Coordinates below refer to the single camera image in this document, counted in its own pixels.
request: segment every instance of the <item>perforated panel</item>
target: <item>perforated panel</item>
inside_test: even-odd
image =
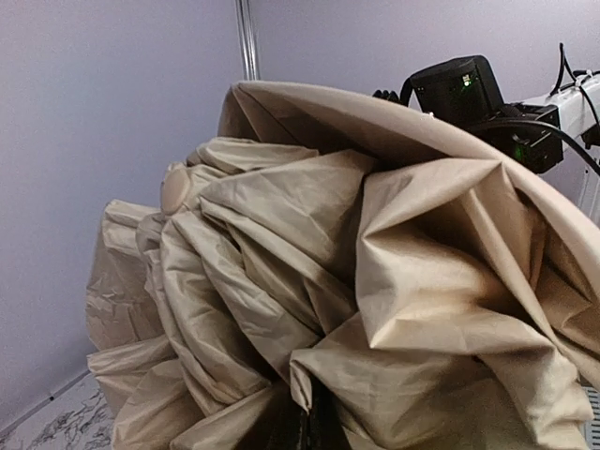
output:
[[[592,387],[584,387],[593,409],[593,420],[583,426],[583,435],[592,450],[600,450],[600,395]]]

